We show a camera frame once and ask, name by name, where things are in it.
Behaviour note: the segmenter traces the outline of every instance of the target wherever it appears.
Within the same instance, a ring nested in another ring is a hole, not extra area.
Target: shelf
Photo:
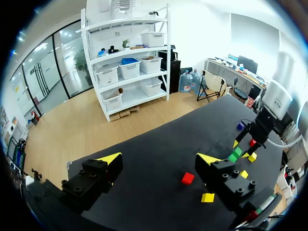
[[[132,25],[144,25],[144,24],[155,24],[159,22],[166,22],[165,18],[121,18],[115,20],[108,20],[99,23],[95,23],[89,26],[86,26],[84,29],[88,30],[90,33],[110,29],[118,26],[132,26]]]
[[[164,70],[159,71],[159,72],[155,72],[155,73],[151,73],[151,74],[146,74],[146,73],[140,71],[140,76],[135,77],[135,78],[130,78],[130,79],[123,79],[123,78],[119,77],[119,82],[117,82],[115,84],[111,84],[111,85],[109,85],[107,87],[99,88],[98,92],[102,93],[102,92],[110,90],[112,88],[117,88],[117,87],[129,84],[129,83],[137,82],[137,81],[140,81],[140,80],[143,80],[143,79],[147,79],[147,78],[152,78],[152,77],[156,77],[156,76],[163,76],[163,75],[166,75],[167,73],[168,72],[164,71]]]
[[[139,105],[141,103],[145,103],[151,100],[155,100],[161,97],[166,96],[167,93],[164,90],[160,90],[160,93],[152,96],[152,97],[148,97],[146,94],[143,93],[143,91],[139,88],[133,89],[133,90],[127,90],[123,92],[122,95],[122,107],[115,109],[113,111],[108,112],[108,115],[112,115],[114,113],[123,111],[125,109],[128,109],[130,107]]]
[[[113,59],[113,58],[120,57],[123,55],[128,55],[128,54],[137,54],[137,53],[150,52],[150,51],[166,51],[166,50],[168,50],[167,47],[150,47],[150,48],[133,49],[133,50],[128,50],[128,51],[119,51],[116,53],[105,55],[103,57],[92,59],[91,64],[94,65],[102,61],[106,61],[109,59]]]

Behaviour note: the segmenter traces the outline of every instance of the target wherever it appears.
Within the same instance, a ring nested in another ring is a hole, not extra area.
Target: bottle
[[[194,69],[194,71],[189,73],[190,75],[192,75],[192,86],[191,89],[195,89],[196,88],[196,82],[198,78],[201,78],[201,75],[197,72],[197,69]]]
[[[196,95],[198,95],[198,94],[199,94],[199,91],[200,91],[200,96],[204,96],[205,93],[203,92],[203,88],[202,88],[202,87],[200,88],[200,86],[201,86],[201,80],[202,80],[202,75],[199,74],[199,76],[196,78],[196,87],[195,87],[195,89],[194,89],[194,93],[195,93]],[[205,88],[205,86],[206,86],[206,84],[205,84],[205,77],[203,78],[202,85],[203,85],[203,87]]]
[[[189,93],[191,91],[192,78],[187,70],[180,76],[179,92]]]

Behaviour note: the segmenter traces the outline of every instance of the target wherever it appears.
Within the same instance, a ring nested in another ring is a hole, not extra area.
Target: office chair
[[[233,79],[233,93],[239,97],[239,100],[242,99],[242,100],[247,100],[248,99],[248,95],[243,92],[242,90],[238,89],[238,88],[235,88],[235,85],[237,84],[237,81],[238,81],[238,78],[237,77],[234,77]]]

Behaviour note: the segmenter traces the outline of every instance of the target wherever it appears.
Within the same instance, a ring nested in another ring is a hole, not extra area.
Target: blue cube
[[[243,130],[243,128],[244,128],[244,124],[242,124],[242,123],[240,122],[236,128],[237,128],[239,131],[241,131],[241,130]]]

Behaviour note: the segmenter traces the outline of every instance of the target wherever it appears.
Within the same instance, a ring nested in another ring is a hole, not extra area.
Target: potted plant
[[[75,63],[76,69],[78,71],[85,71],[87,73],[85,78],[86,78],[88,85],[91,86],[92,81],[91,81],[91,77],[90,77],[90,74],[89,74],[88,65],[87,65],[87,61],[86,61],[86,57],[85,57],[84,52],[79,51],[74,56],[74,63]]]

